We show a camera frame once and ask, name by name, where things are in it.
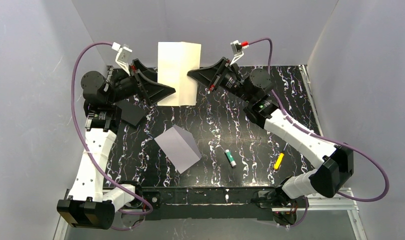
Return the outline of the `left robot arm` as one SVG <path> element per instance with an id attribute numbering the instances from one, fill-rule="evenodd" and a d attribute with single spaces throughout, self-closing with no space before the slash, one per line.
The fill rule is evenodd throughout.
<path id="1" fill-rule="evenodd" d="M 85 133 L 80 133 L 79 138 L 84 150 L 74 184 L 56 209 L 71 227 L 107 230 L 117 211 L 143 200 L 133 181 L 115 183 L 113 189 L 103 191 L 108 158 L 120 123 L 125 120 L 121 102 L 138 96 L 147 104 L 155 104 L 175 93 L 175 89 L 159 83 L 157 72 L 139 59 L 134 59 L 122 76 L 110 79 L 98 71 L 89 71 L 80 85 L 86 122 Z"/>

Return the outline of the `cream letter paper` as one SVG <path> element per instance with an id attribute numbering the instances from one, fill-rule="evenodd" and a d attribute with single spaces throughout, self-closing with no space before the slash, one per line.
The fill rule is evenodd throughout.
<path id="1" fill-rule="evenodd" d="M 200 43 L 184 41 L 158 43 L 157 80 L 175 89 L 175 93 L 160 100 L 158 106 L 196 105 L 198 83 L 188 72 L 200 68 L 201 47 Z"/>

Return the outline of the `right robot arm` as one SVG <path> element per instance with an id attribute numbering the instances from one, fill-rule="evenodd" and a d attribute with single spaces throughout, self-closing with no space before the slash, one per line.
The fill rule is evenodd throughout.
<path id="1" fill-rule="evenodd" d="M 266 69 L 254 69 L 242 78 L 237 64 L 230 64 L 223 57 L 212 66 L 188 71 L 187 76 L 210 91 L 221 87 L 242 99 L 247 103 L 245 115 L 252 123 L 278 136 L 309 160 L 313 170 L 280 183 L 272 193 L 275 200 L 290 201 L 316 193 L 332 198 L 352 176 L 353 151 L 315 137 L 308 128 L 283 113 L 278 101 L 269 95 L 273 81 Z"/>

